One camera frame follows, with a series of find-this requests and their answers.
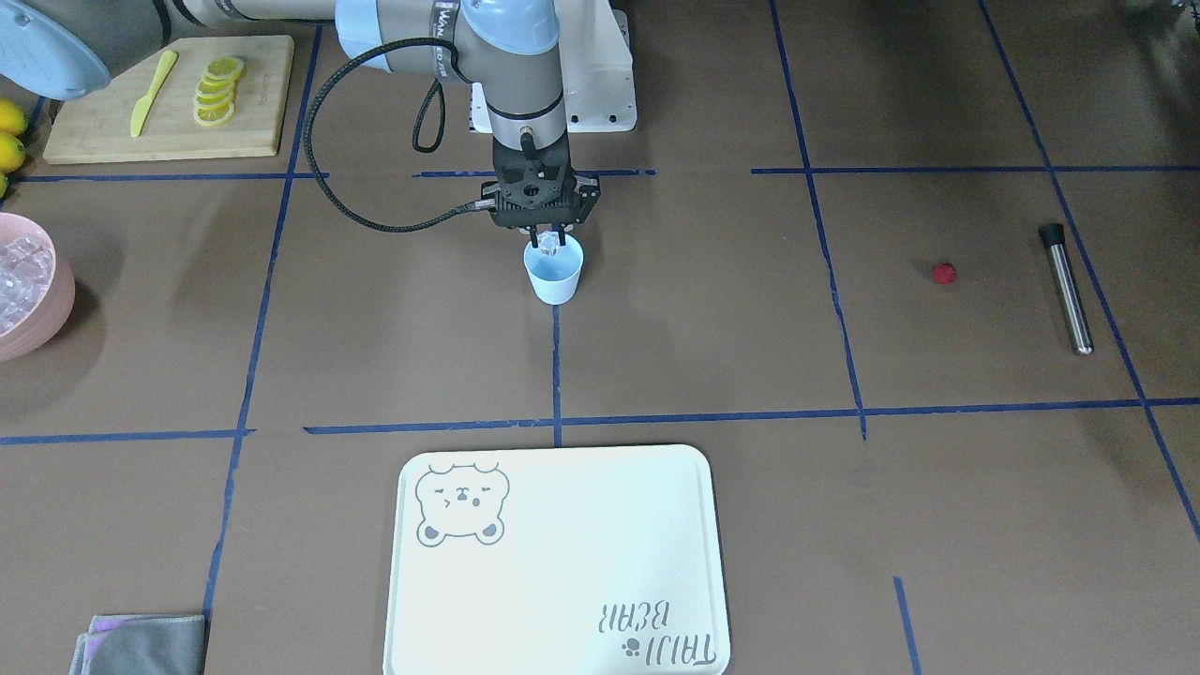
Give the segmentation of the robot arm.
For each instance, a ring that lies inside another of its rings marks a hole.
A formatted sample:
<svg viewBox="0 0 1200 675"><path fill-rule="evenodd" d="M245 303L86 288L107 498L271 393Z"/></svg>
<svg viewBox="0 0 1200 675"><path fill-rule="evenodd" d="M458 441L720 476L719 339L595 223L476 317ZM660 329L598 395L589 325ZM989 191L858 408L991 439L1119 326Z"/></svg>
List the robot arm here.
<svg viewBox="0 0 1200 675"><path fill-rule="evenodd" d="M162 50L184 26L234 22L336 26L349 59L313 96L301 143L322 193L352 221L394 231L338 203L313 132L325 98L361 66L431 76L427 102L443 102L451 83L484 90L494 180L448 217L485 211L497 226L528 234L532 247L565 247L570 228L599 201L599 183L571 162L552 1L5 1L2 74L44 98L82 98Z"/></svg>

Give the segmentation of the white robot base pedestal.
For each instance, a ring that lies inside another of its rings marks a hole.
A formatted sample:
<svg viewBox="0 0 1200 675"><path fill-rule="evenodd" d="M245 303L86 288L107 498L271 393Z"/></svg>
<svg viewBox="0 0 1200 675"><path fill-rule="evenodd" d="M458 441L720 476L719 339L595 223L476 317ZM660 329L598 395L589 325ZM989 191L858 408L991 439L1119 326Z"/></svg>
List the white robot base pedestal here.
<svg viewBox="0 0 1200 675"><path fill-rule="evenodd" d="M502 145L636 124L632 52L608 1L464 1L454 43Z"/></svg>

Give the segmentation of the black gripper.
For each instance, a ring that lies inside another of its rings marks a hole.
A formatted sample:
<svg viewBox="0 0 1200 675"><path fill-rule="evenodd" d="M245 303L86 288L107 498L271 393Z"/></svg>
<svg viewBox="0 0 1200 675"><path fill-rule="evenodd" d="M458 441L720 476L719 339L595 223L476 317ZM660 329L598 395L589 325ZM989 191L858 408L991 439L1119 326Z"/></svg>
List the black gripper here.
<svg viewBox="0 0 1200 675"><path fill-rule="evenodd" d="M554 226L554 251L568 247L568 226L580 225L600 201L596 179L574 168L569 141L556 141L526 157L521 149L492 143L493 181L481 185L493 222L502 228L529 228L529 247L540 247L538 226Z"/></svg>

